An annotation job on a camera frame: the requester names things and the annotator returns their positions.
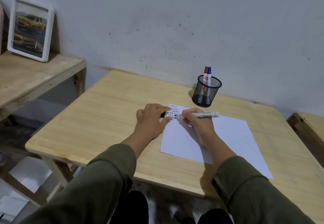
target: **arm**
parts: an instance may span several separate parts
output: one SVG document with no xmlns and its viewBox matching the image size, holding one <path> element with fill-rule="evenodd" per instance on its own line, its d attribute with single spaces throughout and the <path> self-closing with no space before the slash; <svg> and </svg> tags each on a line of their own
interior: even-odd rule
<svg viewBox="0 0 324 224">
<path fill-rule="evenodd" d="M 189 109 L 182 112 L 184 122 L 193 126 L 200 143 L 211 156 L 215 175 L 213 186 L 233 216 L 243 223 L 314 223 L 294 203 L 244 158 L 237 156 L 214 130 L 210 118 L 199 119 Z"/>
<path fill-rule="evenodd" d="M 158 104 L 138 110 L 135 131 L 127 139 L 91 160 L 56 197 L 21 224 L 107 223 L 132 186 L 136 159 L 170 121 L 171 117 L 159 120 L 167 110 Z"/>
</svg>

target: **marker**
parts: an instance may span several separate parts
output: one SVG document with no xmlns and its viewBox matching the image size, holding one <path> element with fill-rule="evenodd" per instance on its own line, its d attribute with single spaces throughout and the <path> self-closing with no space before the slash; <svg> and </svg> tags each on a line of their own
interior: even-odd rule
<svg viewBox="0 0 324 224">
<path fill-rule="evenodd" d="M 208 73 L 208 66 L 205 66 L 205 71 L 204 71 L 204 75 L 202 76 L 202 82 L 203 84 L 207 85 L 207 73 Z M 200 93 L 199 95 L 199 98 L 198 98 L 198 103 L 201 103 L 202 100 L 203 100 L 203 95 L 206 95 L 206 87 L 203 86 L 202 87 L 202 92 Z"/>
<path fill-rule="evenodd" d="M 197 118 L 213 118 L 219 117 L 219 112 L 194 112 L 192 113 Z M 184 116 L 181 114 L 178 115 L 178 120 L 184 119 Z"/>
<path fill-rule="evenodd" d="M 212 68 L 208 67 L 207 86 L 210 87 L 211 84 L 212 84 Z M 207 88 L 206 104 L 210 104 L 210 90 L 209 90 L 209 88 Z"/>
</svg>

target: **right hand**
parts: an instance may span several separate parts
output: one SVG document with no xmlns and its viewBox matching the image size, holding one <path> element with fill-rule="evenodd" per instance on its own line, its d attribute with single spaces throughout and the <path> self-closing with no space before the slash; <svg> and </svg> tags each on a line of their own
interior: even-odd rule
<svg viewBox="0 0 324 224">
<path fill-rule="evenodd" d="M 197 108 L 183 110 L 182 115 L 185 117 L 183 121 L 195 128 L 199 136 L 199 142 L 206 147 L 210 141 L 218 137 L 214 130 L 213 120 L 211 118 L 197 118 L 192 114 L 195 112 L 204 111 Z"/>
</svg>

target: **left hand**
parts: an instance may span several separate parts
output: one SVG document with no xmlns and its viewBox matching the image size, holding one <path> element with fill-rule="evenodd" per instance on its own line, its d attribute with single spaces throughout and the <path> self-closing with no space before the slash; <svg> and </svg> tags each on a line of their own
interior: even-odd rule
<svg viewBox="0 0 324 224">
<path fill-rule="evenodd" d="M 160 122 L 161 114 L 170 109 L 160 104 L 147 104 L 144 109 L 136 113 L 137 124 L 134 133 L 144 135 L 150 141 L 155 139 L 172 120 L 171 116 L 167 116 Z"/>
</svg>

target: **sleeve cuff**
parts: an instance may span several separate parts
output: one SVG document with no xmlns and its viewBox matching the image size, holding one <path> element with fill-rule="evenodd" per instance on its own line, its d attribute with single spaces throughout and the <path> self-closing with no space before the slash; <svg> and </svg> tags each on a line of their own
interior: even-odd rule
<svg viewBox="0 0 324 224">
<path fill-rule="evenodd" d="M 114 165 L 124 179 L 128 176 L 131 178 L 134 176 L 136 170 L 136 156 L 134 150 L 129 145 L 112 145 L 96 156 L 87 165 L 99 160 L 107 161 Z"/>
<path fill-rule="evenodd" d="M 231 157 L 221 164 L 213 176 L 212 184 L 223 202 L 228 205 L 235 191 L 247 180 L 263 177 L 243 157 Z"/>
</svg>

